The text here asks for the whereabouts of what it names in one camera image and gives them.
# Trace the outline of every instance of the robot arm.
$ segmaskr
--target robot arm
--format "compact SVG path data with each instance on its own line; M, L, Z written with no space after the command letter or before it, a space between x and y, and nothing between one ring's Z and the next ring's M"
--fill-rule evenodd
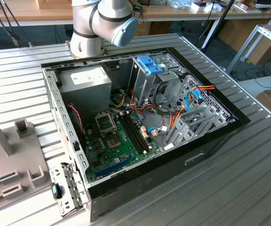
M127 45L138 28L128 0L73 0L74 33L72 53L80 58L103 54L103 39L113 45Z

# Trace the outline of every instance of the blue pcie slot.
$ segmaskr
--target blue pcie slot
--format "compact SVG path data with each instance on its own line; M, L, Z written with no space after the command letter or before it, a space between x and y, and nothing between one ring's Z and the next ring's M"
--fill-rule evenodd
M113 166L108 167L108 168L106 168L106 169L104 169L102 171L99 171L99 172L95 173L95 176L99 177L99 176L102 176L104 174L110 173L110 172L112 172L112 171L114 171L114 170L116 170L116 169L118 169L120 167L126 166L131 159L132 158L128 158L128 159L124 160L123 162L120 162L120 163L118 163L116 165L113 165Z

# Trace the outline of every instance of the green circuit board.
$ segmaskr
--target green circuit board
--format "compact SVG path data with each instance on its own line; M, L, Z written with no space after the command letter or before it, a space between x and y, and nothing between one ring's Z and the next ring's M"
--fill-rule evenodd
M142 123L137 114L132 112L128 117L130 117L139 133L141 133L140 127L142 126ZM89 161L89 168L86 171L86 176L88 182L90 183L160 153L159 148L152 139L145 140L147 145L150 147L150 149L147 150L147 153L139 153L131 139L128 137L126 131L124 130L119 117L114 116L113 119L118 129L116 133L118 136L116 136L116 138L119 137L121 143L120 146L115 148L108 147L107 135L105 137L101 136L96 122L93 120L90 123L91 134L87 134L86 140L86 145L91 146L92 148L91 153L86 153L87 159ZM103 121L102 123L109 125L109 122L107 121ZM109 167L113 167L118 164L123 164L124 166L111 170L111 172L105 173L101 176L97 176L97 174L102 170L108 169Z

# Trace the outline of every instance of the metal shelf frame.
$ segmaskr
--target metal shelf frame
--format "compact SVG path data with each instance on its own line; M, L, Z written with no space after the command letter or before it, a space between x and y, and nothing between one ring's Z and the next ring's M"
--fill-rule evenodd
M244 51L248 48L248 46L253 42L255 39L256 35L260 33L261 35L256 39L256 41L253 43L251 48L247 51L247 53L243 55ZM261 40L262 37L266 37L271 40L271 25L257 25L253 32L250 34L248 39L245 41L237 55L234 57L232 60L231 64L229 67L226 69L226 73L229 74L231 71L234 69L235 64L237 63L238 60L241 61L246 61L248 56L254 51L256 46L258 45L259 41Z

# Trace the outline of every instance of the ram slot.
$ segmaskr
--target ram slot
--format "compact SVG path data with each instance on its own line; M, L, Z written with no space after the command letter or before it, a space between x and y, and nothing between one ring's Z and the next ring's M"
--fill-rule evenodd
M144 138L142 137L132 120L128 116L122 116L119 118L119 121L122 124L124 130L126 131L131 142L135 146L136 151L139 154L142 154L143 151L148 151L149 148L147 143L145 142Z

